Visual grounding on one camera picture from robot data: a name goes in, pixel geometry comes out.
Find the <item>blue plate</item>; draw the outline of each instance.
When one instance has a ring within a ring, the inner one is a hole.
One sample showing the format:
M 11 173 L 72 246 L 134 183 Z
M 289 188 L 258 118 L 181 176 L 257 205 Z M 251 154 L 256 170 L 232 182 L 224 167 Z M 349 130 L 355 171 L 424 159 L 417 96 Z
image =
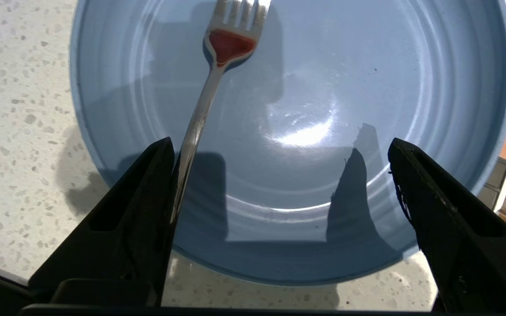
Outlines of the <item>blue plate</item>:
M 180 146 L 213 4 L 79 2 L 72 91 L 109 185 L 152 142 Z M 175 250 L 267 284 L 380 270 L 416 251 L 387 172 L 392 139 L 478 192 L 505 132 L 502 0 L 273 0 L 257 51 L 221 81 Z

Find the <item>fork handle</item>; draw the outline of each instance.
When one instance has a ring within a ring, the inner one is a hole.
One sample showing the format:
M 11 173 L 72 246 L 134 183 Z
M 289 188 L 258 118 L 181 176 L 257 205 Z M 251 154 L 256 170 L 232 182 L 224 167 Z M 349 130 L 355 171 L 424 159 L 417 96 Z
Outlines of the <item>fork handle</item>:
M 191 122 L 188 125 L 187 133 L 184 136 L 183 146 L 179 152 L 179 159 L 175 166 L 177 182 L 175 187 L 173 208 L 171 210 L 171 218 L 169 220 L 169 226 L 174 230 L 174 226 L 177 223 L 177 217 L 181 209 L 181 203 L 183 202 L 183 195 L 187 186 L 188 175 L 191 171 L 191 165 L 195 159 L 196 149 L 199 146 L 200 137 L 202 136 L 202 130 L 206 123 L 206 117 L 210 111 L 210 106 L 218 84 L 220 83 L 221 76 L 224 74 L 225 66 L 218 67 L 215 62 L 211 67 L 210 74 L 202 88 L 200 93 L 199 101 L 196 104 L 195 112 L 192 114 Z

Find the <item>speckled countertop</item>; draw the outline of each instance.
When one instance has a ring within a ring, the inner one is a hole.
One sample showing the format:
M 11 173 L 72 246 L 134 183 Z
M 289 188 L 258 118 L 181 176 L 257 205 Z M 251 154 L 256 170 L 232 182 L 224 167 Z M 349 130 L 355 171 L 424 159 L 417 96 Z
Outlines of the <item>speckled countertop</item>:
M 25 282 L 107 191 L 84 147 L 69 86 L 76 0 L 0 0 L 0 273 Z M 429 310 L 422 254 L 323 287 L 273 287 L 178 254 L 163 304 L 232 308 Z

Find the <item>silver fork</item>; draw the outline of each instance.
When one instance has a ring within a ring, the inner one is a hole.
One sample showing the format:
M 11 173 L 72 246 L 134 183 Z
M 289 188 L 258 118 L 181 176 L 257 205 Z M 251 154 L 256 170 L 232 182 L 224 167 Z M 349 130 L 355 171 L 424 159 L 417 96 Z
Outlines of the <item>silver fork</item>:
M 204 42 L 212 54 L 210 74 L 202 88 L 195 112 L 187 128 L 175 172 L 177 182 L 169 226 L 177 223 L 184 190 L 202 135 L 206 117 L 224 71 L 231 64 L 247 59 L 257 48 L 271 0 L 217 0 Z

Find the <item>red sauce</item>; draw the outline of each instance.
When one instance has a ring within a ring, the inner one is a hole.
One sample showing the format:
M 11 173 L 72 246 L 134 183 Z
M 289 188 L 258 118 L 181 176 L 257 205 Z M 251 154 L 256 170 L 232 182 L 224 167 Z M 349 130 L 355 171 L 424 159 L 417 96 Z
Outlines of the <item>red sauce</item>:
M 223 67 L 232 58 L 243 56 L 253 50 L 257 42 L 224 30 L 210 31 L 210 44 L 216 52 L 218 67 Z

